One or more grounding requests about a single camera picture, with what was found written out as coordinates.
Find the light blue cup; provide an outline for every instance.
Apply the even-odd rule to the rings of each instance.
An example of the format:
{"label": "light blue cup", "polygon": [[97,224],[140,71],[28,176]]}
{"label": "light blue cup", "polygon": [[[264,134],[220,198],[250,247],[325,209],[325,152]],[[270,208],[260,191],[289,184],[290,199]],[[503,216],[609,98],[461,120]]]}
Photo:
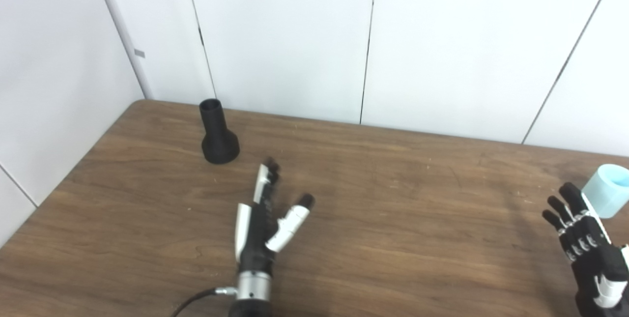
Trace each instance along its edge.
{"label": "light blue cup", "polygon": [[629,201],[629,170],[602,165],[582,191],[600,218],[612,218]]}

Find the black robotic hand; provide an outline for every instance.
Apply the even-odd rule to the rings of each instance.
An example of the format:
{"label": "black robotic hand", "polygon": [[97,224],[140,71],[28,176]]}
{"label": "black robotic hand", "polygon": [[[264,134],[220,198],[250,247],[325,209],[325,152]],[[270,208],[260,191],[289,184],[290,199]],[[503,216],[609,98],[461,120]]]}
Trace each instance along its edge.
{"label": "black robotic hand", "polygon": [[279,179],[279,165],[269,158],[260,165],[250,205],[238,205],[236,262],[238,289],[229,317],[270,317],[270,290],[276,253],[292,239],[305,221],[315,199],[304,194],[275,225],[272,194]]}
{"label": "black robotic hand", "polygon": [[544,210],[542,216],[559,234],[559,242],[570,259],[579,288],[576,303],[583,317],[629,317],[629,247],[611,244],[605,227],[586,196],[572,183],[548,204],[559,214]]}

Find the wood grain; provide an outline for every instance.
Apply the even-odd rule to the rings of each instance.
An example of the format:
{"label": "wood grain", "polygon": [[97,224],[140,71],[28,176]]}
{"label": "wood grain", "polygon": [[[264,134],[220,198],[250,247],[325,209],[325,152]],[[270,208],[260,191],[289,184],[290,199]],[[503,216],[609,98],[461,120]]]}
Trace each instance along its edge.
{"label": "wood grain", "polygon": [[[629,159],[226,111],[242,152],[200,153],[195,106],[140,101],[0,250],[3,317],[158,317],[234,284],[236,204],[282,166],[277,211],[317,198],[281,252],[277,317],[574,316],[545,199]],[[629,210],[607,228],[629,241]],[[182,317],[225,316],[229,297]]]}

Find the black cone-shaped object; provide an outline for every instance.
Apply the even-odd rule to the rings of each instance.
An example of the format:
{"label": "black cone-shaped object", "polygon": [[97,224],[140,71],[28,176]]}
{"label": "black cone-shaped object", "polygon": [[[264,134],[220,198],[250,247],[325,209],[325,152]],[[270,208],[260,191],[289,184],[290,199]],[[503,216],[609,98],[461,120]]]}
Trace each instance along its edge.
{"label": "black cone-shaped object", "polygon": [[221,102],[209,98],[199,104],[199,111],[206,133],[200,144],[205,159],[220,165],[236,158],[240,153],[238,137],[227,129]]}

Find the white wall panel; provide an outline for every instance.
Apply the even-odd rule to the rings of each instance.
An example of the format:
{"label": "white wall panel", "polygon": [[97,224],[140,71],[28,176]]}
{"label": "white wall panel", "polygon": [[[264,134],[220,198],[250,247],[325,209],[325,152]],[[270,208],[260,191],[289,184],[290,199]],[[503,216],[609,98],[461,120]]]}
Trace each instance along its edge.
{"label": "white wall panel", "polygon": [[629,0],[601,0],[526,144],[629,156]]}
{"label": "white wall panel", "polygon": [[363,124],[521,142],[597,0],[375,0]]}
{"label": "white wall panel", "polygon": [[192,0],[109,0],[142,68],[147,96],[198,104],[214,97]]}
{"label": "white wall panel", "polygon": [[34,210],[35,206],[0,170],[0,247]]}
{"label": "white wall panel", "polygon": [[142,93],[104,0],[0,11],[0,163],[41,203]]}
{"label": "white wall panel", "polygon": [[195,0],[227,108],[359,122],[372,0]]}

